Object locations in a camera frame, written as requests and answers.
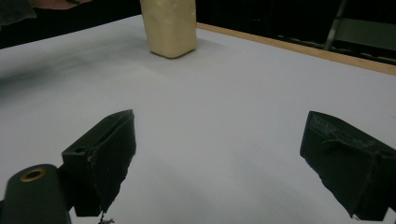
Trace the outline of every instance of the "dark background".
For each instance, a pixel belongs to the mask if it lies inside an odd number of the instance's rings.
[[[198,22],[321,49],[341,0],[196,0]],[[69,10],[37,9],[37,19],[4,26],[0,49],[63,35],[141,13],[138,0],[93,0]],[[396,1],[350,0],[345,17],[396,24]],[[334,42],[357,57],[368,52],[392,58],[396,52]]]

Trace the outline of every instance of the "white surface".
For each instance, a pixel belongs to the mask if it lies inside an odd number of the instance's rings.
[[[140,16],[0,50],[0,191],[132,108],[137,154],[106,215],[116,223],[358,223],[299,155],[306,116],[396,147],[396,77],[197,34],[177,60],[149,53]]]

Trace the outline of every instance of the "white table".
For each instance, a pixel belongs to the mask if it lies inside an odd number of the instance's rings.
[[[300,157],[304,125],[315,110],[396,147],[396,77],[197,34],[177,60],[149,53],[140,16],[0,50],[0,192],[132,108],[137,153],[106,215],[118,224],[364,223]]]

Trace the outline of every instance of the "wooden table edge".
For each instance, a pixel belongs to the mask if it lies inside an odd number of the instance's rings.
[[[197,22],[197,28],[211,32],[216,32],[223,35],[230,35],[230,36],[254,41],[254,42],[274,46],[277,48],[288,49],[302,54],[319,57],[321,59],[326,59],[332,62],[344,63],[344,64],[396,76],[396,66],[387,63],[374,62],[366,59],[330,52],[323,49],[314,49],[307,46],[292,44],[259,35],[251,35],[251,34],[225,29],[218,26],[208,25],[200,22]]]

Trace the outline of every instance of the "person's hand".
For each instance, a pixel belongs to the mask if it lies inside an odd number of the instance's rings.
[[[66,0],[29,0],[30,6],[47,9],[69,9],[82,3],[91,2],[91,0],[78,0],[71,2]]]

